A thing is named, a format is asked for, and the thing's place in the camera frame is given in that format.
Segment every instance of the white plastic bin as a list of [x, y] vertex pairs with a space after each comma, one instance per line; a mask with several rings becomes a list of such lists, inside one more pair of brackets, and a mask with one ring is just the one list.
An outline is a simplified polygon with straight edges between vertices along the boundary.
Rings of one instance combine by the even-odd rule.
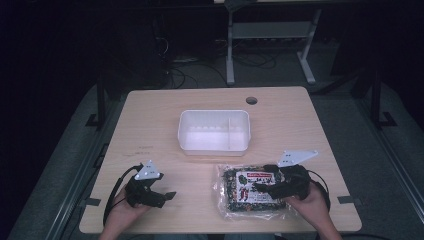
[[243, 156], [250, 141], [249, 114], [243, 110], [187, 110], [178, 141], [187, 155]]

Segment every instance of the background desk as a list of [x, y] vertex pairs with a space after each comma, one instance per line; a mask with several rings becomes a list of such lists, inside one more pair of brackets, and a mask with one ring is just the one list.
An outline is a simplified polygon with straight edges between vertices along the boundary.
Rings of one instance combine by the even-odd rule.
[[[258, 103], [249, 105], [247, 97]], [[242, 109], [249, 113], [252, 138], [243, 157], [186, 156], [177, 131], [180, 114], [188, 109]], [[216, 164], [276, 163], [284, 150], [316, 149], [319, 155], [304, 165], [320, 174], [330, 189], [331, 217], [339, 231], [356, 231], [361, 221], [349, 196], [330, 145], [306, 90], [287, 88], [226, 88], [134, 91], [127, 98], [80, 223], [85, 233], [103, 229], [102, 218], [116, 180], [131, 166], [153, 160], [165, 174], [152, 190], [176, 191], [162, 209], [152, 209], [129, 229], [134, 233], [225, 233], [314, 231], [303, 219], [225, 221], [213, 190]]]

